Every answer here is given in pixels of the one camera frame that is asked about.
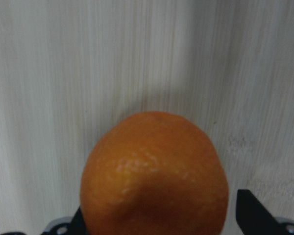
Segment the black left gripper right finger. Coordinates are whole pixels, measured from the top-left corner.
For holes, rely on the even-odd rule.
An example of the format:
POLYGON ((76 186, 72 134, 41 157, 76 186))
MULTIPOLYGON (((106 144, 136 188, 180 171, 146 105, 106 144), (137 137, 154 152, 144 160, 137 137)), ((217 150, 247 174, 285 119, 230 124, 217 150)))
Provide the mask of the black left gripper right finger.
POLYGON ((279 235, 279 224, 248 189, 239 189, 236 221, 244 235, 279 235))

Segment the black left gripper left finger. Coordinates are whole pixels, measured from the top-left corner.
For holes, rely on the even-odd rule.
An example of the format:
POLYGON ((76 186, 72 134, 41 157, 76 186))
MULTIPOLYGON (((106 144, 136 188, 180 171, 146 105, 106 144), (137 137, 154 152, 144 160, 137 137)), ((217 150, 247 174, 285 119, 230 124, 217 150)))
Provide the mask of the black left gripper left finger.
POLYGON ((78 208, 70 222, 70 234, 86 235, 86 226, 80 208, 78 208))

